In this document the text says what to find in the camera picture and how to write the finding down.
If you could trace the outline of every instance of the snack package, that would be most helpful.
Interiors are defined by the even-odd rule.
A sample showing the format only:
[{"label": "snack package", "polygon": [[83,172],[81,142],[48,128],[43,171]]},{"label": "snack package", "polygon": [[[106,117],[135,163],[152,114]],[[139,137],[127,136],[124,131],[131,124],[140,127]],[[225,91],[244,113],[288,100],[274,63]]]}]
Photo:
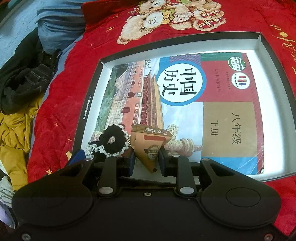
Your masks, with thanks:
[{"label": "snack package", "polygon": [[131,147],[136,157],[151,173],[154,173],[159,149],[172,139],[172,134],[146,125],[132,125],[131,128]]}]

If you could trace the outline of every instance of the round white logo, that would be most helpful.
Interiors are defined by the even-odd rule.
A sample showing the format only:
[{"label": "round white logo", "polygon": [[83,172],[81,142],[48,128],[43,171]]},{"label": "round white logo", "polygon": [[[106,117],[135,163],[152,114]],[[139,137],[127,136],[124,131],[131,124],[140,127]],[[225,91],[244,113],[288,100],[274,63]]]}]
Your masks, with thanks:
[{"label": "round white logo", "polygon": [[175,106],[193,102],[205,89],[203,75],[197,67],[186,63],[167,67],[157,79],[162,102]]},{"label": "round white logo", "polygon": [[240,90],[245,90],[246,88],[248,88],[250,86],[249,77],[242,72],[234,73],[231,76],[231,82],[236,88],[238,88]]},{"label": "round white logo", "polygon": [[230,68],[236,71],[242,71],[246,67],[246,63],[240,57],[231,57],[228,60],[228,65]]}]

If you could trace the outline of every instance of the metal rivet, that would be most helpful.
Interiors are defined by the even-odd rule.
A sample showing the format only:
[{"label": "metal rivet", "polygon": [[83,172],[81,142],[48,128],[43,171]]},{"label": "metal rivet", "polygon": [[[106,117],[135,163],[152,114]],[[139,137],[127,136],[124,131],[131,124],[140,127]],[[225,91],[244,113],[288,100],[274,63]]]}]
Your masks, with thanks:
[{"label": "metal rivet", "polygon": [[180,188],[180,192],[183,194],[192,194],[194,193],[194,189],[191,187],[182,187]]},{"label": "metal rivet", "polygon": [[272,234],[266,234],[264,236],[264,241],[271,241],[273,240],[274,236]]},{"label": "metal rivet", "polygon": [[31,236],[29,234],[22,234],[22,240],[24,240],[24,241],[30,241],[31,240]]},{"label": "metal rivet", "polygon": [[110,194],[110,193],[113,193],[113,188],[111,188],[111,187],[101,187],[99,189],[99,192],[101,194]]}]

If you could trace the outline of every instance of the teddy bear print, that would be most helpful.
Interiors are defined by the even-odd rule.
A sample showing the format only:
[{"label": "teddy bear print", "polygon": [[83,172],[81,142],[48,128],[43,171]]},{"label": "teddy bear print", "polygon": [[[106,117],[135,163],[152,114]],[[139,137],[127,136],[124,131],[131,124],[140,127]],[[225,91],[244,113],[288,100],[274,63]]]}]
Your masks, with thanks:
[{"label": "teddy bear print", "polygon": [[140,5],[139,15],[126,20],[118,44],[137,40],[162,24],[175,30],[194,28],[211,31],[226,22],[221,5],[211,0],[168,0],[146,1]]}]

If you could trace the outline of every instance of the red blanket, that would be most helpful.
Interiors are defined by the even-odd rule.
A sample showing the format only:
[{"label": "red blanket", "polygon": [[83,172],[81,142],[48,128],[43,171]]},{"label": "red blanket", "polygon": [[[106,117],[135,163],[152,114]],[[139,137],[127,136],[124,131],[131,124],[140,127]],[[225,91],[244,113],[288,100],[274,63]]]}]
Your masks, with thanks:
[{"label": "red blanket", "polygon": [[[148,17],[149,12],[155,9],[154,3],[162,1],[147,1],[147,6],[144,5],[141,11],[148,12],[145,15]],[[143,29],[139,25],[142,16],[139,16],[136,0],[99,0],[84,4],[86,32],[69,53],[65,70],[51,84],[49,95],[36,117],[28,181],[43,177],[49,168],[54,172],[65,166],[68,161],[66,153],[72,150],[81,107],[98,61],[128,48],[205,30],[261,32],[281,61],[296,94],[296,3],[292,0],[218,1],[219,4],[202,5],[207,16],[209,11],[213,11],[208,19],[204,17],[199,22],[190,23],[188,20],[174,25],[164,18],[165,24],[153,29]],[[128,35],[127,22],[138,29],[132,36]],[[295,180],[295,177],[289,177],[268,183],[282,197],[282,209],[275,225],[286,235],[296,225],[296,207],[293,205],[296,203]]]}]

